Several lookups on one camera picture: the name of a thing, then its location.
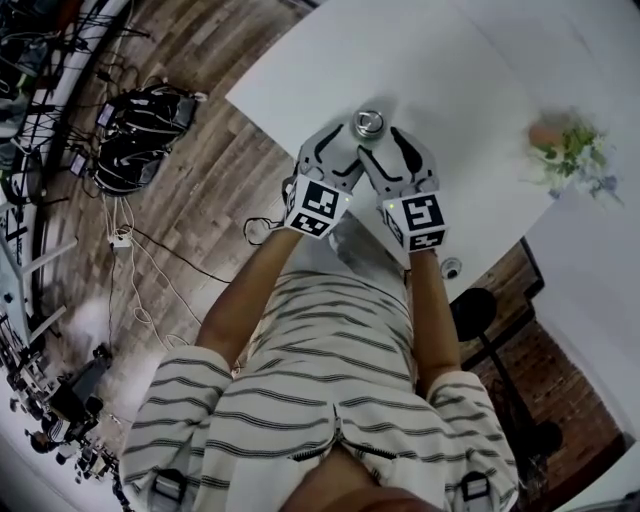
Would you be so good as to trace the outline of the small shiny metal cup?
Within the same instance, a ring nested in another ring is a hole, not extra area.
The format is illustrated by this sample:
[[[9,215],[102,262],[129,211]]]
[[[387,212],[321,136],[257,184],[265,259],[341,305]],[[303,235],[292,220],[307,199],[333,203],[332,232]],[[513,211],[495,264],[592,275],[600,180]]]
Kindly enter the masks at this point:
[[[352,115],[351,129],[357,141],[376,143],[385,135],[386,121],[379,111],[359,109]]]

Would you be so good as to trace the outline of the row of hanging backpacks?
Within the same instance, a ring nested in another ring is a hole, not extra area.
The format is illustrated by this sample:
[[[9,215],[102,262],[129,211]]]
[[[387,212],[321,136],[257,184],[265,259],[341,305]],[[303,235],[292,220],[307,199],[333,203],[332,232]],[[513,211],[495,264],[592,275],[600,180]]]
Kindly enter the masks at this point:
[[[0,139],[18,134],[57,35],[13,32],[0,37]]]

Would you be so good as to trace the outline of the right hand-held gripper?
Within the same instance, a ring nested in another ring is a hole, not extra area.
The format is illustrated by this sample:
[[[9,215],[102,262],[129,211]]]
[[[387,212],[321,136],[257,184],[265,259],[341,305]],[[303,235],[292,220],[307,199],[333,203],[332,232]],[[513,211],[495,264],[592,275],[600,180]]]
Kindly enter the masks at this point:
[[[436,160],[414,135],[390,127],[392,148],[382,165],[359,145],[357,156],[372,187],[381,197],[381,216],[407,252],[434,250],[444,243],[448,226],[442,212]]]

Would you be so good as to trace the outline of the person's grey trousers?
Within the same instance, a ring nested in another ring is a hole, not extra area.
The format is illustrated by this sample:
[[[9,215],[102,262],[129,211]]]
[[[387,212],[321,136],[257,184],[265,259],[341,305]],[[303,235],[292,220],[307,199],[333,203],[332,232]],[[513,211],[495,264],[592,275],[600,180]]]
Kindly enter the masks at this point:
[[[299,241],[281,274],[302,271],[355,278],[407,302],[404,268],[350,213],[325,238]]]

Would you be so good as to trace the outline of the potted flower bouquet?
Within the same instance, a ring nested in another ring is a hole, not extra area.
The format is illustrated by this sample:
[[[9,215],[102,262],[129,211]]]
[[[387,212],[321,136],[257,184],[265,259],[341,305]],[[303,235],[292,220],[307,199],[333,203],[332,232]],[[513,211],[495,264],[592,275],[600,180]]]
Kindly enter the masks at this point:
[[[575,110],[547,110],[525,130],[531,169],[520,180],[554,200],[572,187],[604,209],[624,206],[616,147],[609,134]]]

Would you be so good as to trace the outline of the person's striped white shirt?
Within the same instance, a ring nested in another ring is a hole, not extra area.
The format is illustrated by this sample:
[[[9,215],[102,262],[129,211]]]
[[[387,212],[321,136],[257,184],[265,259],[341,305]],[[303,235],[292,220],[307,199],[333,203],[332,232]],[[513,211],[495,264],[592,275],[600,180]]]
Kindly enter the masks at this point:
[[[184,346],[153,377],[120,459],[138,512],[277,512],[329,451],[344,447],[382,485],[463,512],[463,482],[482,474],[482,505],[507,512],[518,475],[489,395],[472,373],[414,389],[404,297],[346,275],[281,276],[244,368]],[[176,505],[158,477],[186,484]]]

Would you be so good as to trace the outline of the white desk frame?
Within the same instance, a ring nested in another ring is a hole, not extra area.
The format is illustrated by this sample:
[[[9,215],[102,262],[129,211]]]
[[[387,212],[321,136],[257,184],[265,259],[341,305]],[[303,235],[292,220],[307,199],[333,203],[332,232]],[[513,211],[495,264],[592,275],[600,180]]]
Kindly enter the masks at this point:
[[[32,329],[27,317],[25,278],[74,248],[77,243],[78,239],[75,238],[54,247],[28,264],[20,265],[6,236],[0,234],[0,306],[4,308],[10,326],[25,346],[31,345],[67,311],[67,307],[62,305]]]

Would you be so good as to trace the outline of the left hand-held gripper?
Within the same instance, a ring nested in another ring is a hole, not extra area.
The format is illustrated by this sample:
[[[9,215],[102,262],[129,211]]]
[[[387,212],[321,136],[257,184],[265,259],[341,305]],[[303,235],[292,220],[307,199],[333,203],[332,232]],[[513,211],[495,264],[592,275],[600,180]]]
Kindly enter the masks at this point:
[[[347,211],[363,173],[345,123],[323,127],[302,144],[294,172],[283,182],[283,226],[324,238]]]

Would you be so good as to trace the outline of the person's right forearm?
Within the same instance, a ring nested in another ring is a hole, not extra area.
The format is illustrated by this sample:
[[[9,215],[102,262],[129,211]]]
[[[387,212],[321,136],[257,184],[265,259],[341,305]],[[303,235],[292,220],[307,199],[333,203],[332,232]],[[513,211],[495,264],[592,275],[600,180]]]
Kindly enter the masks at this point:
[[[413,356],[427,395],[440,376],[461,369],[459,341],[436,254],[411,253],[410,264]]]

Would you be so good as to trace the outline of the person's left forearm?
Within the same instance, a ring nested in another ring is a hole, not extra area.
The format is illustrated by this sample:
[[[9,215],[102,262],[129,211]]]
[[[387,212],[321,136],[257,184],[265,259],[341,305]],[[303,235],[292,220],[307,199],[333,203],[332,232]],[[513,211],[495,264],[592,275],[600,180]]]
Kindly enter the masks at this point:
[[[301,238],[301,233],[288,228],[267,237],[207,312],[197,335],[198,347],[216,352],[230,366],[237,361]]]

